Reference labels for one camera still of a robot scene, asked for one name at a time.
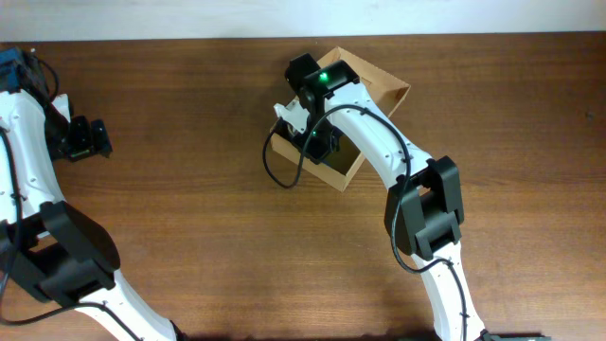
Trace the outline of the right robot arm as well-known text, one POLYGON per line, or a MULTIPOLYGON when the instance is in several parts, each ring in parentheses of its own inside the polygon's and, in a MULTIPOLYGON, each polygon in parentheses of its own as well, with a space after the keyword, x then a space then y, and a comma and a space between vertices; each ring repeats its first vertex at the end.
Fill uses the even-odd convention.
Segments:
POLYGON ((303 54, 290 60, 285 79, 295 98, 276 105, 276 130, 298 149, 297 163, 319 165, 338 152, 341 138, 352 142, 387 189, 384 226, 394 258, 421 277, 437 336, 486 335, 462 266, 464 208, 455 162, 434 158, 405 137, 345 61, 322 67, 303 54))

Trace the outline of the brown cardboard box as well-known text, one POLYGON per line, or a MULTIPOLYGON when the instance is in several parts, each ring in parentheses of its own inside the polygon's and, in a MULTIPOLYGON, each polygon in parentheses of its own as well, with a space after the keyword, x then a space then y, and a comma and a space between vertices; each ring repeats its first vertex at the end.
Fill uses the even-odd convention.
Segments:
MULTIPOLYGON (((391 117, 403 103, 411 88, 411 85, 405 81, 339 46, 319 60, 312 59, 312 61, 317 63, 319 67, 328 67, 340 61, 347 63, 360 76, 369 97, 375 101, 387 117, 391 117)), ((277 123, 274 127, 276 132, 270 138, 268 146, 273 152, 297 165, 300 152, 297 146, 289 140, 290 129, 285 125, 278 126, 277 123)), ((335 151, 331 155, 327 155, 318 164, 313 163, 307 156, 304 159, 302 170, 343 192, 365 161, 365 155, 357 149, 348 137, 344 137, 341 140, 341 150, 339 152, 335 151)))

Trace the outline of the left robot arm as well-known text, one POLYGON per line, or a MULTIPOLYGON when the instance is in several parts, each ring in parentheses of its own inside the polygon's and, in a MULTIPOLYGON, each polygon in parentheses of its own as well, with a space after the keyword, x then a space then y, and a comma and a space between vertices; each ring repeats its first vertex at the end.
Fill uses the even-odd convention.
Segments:
POLYGON ((1 323, 25 326, 77 311, 118 340, 184 340, 125 279, 108 231, 62 193, 54 161, 107 157, 113 148, 102 120, 74 115, 69 97, 48 86, 52 71, 31 51, 1 53, 1 285, 13 281, 58 305, 1 323))

